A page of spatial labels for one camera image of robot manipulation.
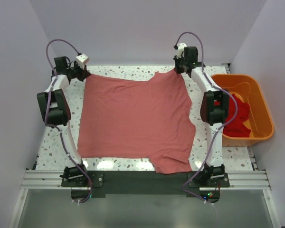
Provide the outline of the aluminium rail frame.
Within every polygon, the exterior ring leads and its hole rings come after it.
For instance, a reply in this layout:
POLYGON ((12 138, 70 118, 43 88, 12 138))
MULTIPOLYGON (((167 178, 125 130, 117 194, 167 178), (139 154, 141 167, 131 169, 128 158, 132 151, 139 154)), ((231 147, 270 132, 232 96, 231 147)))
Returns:
MULTIPOLYGON (((167 72, 170 66, 91 66, 90 70, 96 74, 113 78, 124 78, 135 81, 150 79, 155 72, 167 72)), ((190 154, 190 165, 197 170, 207 150, 206 131, 198 117, 200 91, 194 82, 186 80, 189 96, 194 104, 190 111, 190 118, 196 126, 197 132, 190 154)), ((257 167, 251 147, 224 147, 223 161, 228 174, 230 187, 223 190, 259 190, 261 191, 265 208, 269 213, 270 225, 279 228, 281 222, 272 199, 271 186, 266 171, 257 167)), ((147 158, 89 158, 84 159, 88 171, 154 171, 147 158)), ((26 170, 21 190, 60 189, 71 190, 61 186, 60 175, 64 168, 63 148, 59 136, 53 130, 46 130, 43 136, 36 162, 32 169, 26 170)))

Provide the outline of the orange plastic bin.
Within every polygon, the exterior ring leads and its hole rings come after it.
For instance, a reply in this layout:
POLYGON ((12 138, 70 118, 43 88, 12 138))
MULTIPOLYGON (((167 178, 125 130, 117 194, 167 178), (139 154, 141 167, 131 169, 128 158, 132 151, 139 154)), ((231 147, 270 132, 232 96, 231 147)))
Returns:
POLYGON ((250 106, 249 118, 244 125, 251 130, 249 137, 229 137, 223 134, 224 147, 249 147, 271 138, 274 125, 258 82, 248 75, 216 74, 215 83, 228 90, 250 106))

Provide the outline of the pink t shirt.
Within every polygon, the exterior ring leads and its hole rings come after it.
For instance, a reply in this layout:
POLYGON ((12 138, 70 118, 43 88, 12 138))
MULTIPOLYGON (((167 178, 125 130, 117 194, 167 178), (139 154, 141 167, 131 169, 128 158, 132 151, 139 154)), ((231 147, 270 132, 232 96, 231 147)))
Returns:
POLYGON ((185 81, 174 70, 147 81, 91 75, 77 150, 83 158, 148 158, 157 173, 191 171, 191 105, 185 81))

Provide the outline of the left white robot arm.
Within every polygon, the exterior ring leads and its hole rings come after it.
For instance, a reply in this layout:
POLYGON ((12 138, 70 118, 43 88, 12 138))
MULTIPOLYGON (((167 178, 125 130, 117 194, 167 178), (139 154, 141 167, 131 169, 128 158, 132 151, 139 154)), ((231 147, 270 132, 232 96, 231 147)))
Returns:
POLYGON ((91 187, 92 181, 79 155, 71 134, 71 111, 64 94, 72 79, 82 79, 87 72, 68 57, 56 57, 49 87, 37 94, 43 122, 55 128, 61 140, 66 163, 62 178, 63 187, 91 187))

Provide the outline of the red t shirt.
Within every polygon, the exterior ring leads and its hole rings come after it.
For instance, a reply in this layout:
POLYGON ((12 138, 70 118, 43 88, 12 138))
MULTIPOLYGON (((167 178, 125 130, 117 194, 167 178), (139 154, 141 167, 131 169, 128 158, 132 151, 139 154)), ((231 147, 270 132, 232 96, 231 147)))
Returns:
POLYGON ((248 120, 250 113, 250 106, 248 103, 242 102, 236 94, 232 97, 237 103, 237 115, 232 122, 224 127, 223 133, 229 137, 249 137, 251 130, 244 125, 248 120))

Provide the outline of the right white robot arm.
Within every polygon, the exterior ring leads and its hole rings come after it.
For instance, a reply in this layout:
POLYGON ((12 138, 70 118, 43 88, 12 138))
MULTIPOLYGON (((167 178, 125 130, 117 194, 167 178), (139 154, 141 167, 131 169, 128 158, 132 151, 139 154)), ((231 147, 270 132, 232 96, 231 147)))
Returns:
POLYGON ((207 131, 206 159, 201 170, 190 180, 197 186, 206 186, 210 181, 219 181, 225 176, 225 166, 222 158, 222 136, 224 123, 229 109, 229 96, 205 72, 204 64, 198 62, 198 50, 184 43, 174 46, 175 71, 186 73, 198 85, 203 93, 200 107, 200 117, 207 131))

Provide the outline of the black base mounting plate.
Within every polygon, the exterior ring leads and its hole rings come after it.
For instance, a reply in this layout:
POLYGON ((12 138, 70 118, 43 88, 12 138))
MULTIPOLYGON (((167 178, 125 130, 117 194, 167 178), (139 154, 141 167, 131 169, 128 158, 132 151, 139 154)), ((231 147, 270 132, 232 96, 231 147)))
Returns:
POLYGON ((186 195, 200 196, 217 202, 222 188, 230 187, 228 175, 216 179, 203 179, 199 173, 178 172, 160 174, 154 171, 87 171, 65 169, 60 175, 61 186, 71 188, 71 198, 105 198, 109 194, 133 195, 186 195))

